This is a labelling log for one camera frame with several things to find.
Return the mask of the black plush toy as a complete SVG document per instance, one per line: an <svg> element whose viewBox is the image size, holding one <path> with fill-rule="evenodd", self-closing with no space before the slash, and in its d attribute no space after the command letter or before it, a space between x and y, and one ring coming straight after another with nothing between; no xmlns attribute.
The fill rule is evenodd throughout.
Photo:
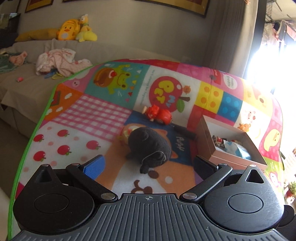
<svg viewBox="0 0 296 241"><path fill-rule="evenodd" d="M133 130L128 137L129 160L140 163L140 173L147 174L150 168L165 164L172 156L168 141L158 132L143 126Z"/></svg>

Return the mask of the red hooded doll figure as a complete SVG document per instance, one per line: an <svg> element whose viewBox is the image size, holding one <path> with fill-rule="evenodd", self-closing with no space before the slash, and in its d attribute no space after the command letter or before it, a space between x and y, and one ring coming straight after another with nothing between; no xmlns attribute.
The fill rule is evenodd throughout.
<svg viewBox="0 0 296 241"><path fill-rule="evenodd" d="M169 125L172 122L172 114L167 109L162 109L159 106L153 104L152 106L144 106L142 109L142 114L144 114L149 121L156 121L157 123L163 125Z"/></svg>

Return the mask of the pink cardboard box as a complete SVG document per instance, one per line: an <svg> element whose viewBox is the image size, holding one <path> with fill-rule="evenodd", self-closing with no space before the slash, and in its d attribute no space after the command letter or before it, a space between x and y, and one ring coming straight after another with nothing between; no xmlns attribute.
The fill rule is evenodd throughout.
<svg viewBox="0 0 296 241"><path fill-rule="evenodd" d="M208 116L202 116L197 129L198 154L213 164L225 163L236 170L256 165L267 168L259 150L247 133Z"/></svg>

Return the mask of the blue tissue pack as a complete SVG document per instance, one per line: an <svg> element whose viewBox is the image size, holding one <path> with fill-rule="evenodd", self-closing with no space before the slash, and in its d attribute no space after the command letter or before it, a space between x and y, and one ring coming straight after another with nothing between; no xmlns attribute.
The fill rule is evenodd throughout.
<svg viewBox="0 0 296 241"><path fill-rule="evenodd" d="M222 148L222 150L228 154L232 154L243 159L251 160L251 156L248 150L236 142L230 141L225 143L225 147Z"/></svg>

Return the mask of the black cylinder stick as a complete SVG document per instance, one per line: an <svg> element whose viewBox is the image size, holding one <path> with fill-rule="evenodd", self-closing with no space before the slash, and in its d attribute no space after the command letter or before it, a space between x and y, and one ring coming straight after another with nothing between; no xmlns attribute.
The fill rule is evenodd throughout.
<svg viewBox="0 0 296 241"><path fill-rule="evenodd" d="M187 130L186 127L183 127L183 126L180 126L180 125L175 125L175 124L173 124L171 126L173 127L175 132L187 137L190 140L193 140L193 141L196 140L196 138L197 138L196 133Z"/></svg>

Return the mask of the colourful cartoon play mat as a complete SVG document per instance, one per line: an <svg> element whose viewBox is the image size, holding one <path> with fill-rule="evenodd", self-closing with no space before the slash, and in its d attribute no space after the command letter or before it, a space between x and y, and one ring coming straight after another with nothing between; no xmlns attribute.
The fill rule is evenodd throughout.
<svg viewBox="0 0 296 241"><path fill-rule="evenodd" d="M142 114L167 109L163 125ZM202 116L247 133L267 163L232 173L201 203L180 195L202 181L194 171ZM163 165L140 173L129 160L128 137L148 126L171 146ZM122 59L98 64L58 84L17 172L10 205L12 240L284 240L284 205L272 184L281 167L282 113L271 93L215 69L163 60ZM69 184L66 167L105 157L96 182L118 196L97 202Z"/></svg>

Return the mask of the pink white clothes pile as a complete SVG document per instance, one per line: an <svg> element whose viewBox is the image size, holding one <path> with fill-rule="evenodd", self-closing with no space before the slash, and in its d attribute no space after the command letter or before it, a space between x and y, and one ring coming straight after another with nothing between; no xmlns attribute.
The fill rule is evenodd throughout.
<svg viewBox="0 0 296 241"><path fill-rule="evenodd" d="M75 60L75 54L74 50L67 48L44 52L37 58L36 75L47 74L56 69L62 76L69 77L92 66L88 59Z"/></svg>

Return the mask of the yellow plush toys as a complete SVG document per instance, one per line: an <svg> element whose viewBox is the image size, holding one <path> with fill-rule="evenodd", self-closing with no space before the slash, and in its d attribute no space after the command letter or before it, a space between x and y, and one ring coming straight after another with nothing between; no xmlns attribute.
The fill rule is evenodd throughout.
<svg viewBox="0 0 296 241"><path fill-rule="evenodd" d="M79 19L70 19L63 23L57 32L57 39L62 41L76 40L78 42L97 41L97 35L89 27L89 18L85 14Z"/></svg>

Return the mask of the yellow banana pillow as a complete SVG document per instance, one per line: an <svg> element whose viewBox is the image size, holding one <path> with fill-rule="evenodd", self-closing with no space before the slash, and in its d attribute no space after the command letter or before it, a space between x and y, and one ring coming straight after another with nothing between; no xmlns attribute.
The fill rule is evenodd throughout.
<svg viewBox="0 0 296 241"><path fill-rule="evenodd" d="M56 39L58 29L41 29L22 33L15 39L16 42L26 42L32 40Z"/></svg>

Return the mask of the gold framed picture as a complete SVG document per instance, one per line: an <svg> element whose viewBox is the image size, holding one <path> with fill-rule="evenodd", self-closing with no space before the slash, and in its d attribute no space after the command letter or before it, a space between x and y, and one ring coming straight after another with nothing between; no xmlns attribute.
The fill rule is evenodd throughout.
<svg viewBox="0 0 296 241"><path fill-rule="evenodd" d="M138 0L179 9L206 18L210 0Z"/></svg>

